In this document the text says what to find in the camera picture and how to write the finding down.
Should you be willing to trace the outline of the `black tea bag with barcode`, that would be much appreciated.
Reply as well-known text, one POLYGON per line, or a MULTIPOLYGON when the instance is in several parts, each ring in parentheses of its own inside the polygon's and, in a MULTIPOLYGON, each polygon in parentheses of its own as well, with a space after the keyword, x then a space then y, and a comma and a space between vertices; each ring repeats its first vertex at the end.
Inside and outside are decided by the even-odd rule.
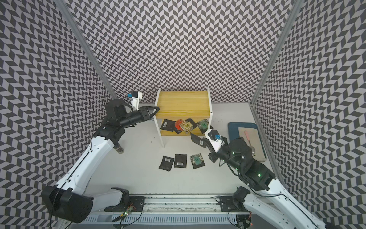
POLYGON ((187 155, 186 154, 175 154, 174 167, 185 169, 187 167, 187 155))

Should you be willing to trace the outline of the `floral tea bag top shelf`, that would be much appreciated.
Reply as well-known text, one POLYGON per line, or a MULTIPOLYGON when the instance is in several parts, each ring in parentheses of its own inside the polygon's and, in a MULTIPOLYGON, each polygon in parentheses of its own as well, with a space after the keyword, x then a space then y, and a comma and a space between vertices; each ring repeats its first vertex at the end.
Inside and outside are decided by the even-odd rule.
POLYGON ((209 121, 207 119, 203 119, 203 120, 197 122, 196 124, 202 134, 204 134, 208 130, 209 121))

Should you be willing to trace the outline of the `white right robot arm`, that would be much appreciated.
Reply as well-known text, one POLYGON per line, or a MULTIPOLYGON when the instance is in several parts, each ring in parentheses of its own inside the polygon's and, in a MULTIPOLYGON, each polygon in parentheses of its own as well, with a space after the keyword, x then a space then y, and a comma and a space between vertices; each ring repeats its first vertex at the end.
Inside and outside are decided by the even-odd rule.
POLYGON ((233 204, 238 211, 247 210, 277 229, 335 229, 308 211, 282 185, 275 174, 253 158, 251 147, 240 137, 231 142, 220 135, 198 140, 198 145, 210 150, 212 162, 221 160, 228 165, 246 188, 238 187, 233 204))

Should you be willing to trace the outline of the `green jasmine tea bag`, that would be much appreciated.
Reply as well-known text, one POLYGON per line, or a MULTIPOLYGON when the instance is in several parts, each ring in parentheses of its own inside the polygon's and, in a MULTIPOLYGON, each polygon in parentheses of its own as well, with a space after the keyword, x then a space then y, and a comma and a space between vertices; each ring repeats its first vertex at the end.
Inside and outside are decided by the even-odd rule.
POLYGON ((204 162, 202 154, 192 155, 192 156, 190 156, 190 160, 191 160, 193 169, 198 169, 198 168, 205 166, 205 162, 204 162))

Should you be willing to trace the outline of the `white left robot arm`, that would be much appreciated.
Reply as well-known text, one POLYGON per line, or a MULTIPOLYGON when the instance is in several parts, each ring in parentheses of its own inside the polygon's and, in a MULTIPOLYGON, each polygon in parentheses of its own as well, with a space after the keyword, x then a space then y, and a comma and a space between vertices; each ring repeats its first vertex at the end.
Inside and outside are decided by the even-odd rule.
POLYGON ((102 160, 108 153, 124 153, 119 140, 126 128, 151 120, 160 110, 157 106, 126 108, 123 99, 113 99, 105 105, 106 116, 93 134, 90 144, 73 167, 54 186, 45 186, 41 198, 51 216, 83 222, 90 213, 98 210, 126 211, 131 205, 129 191, 117 187, 106 193, 88 196, 86 188, 102 160))

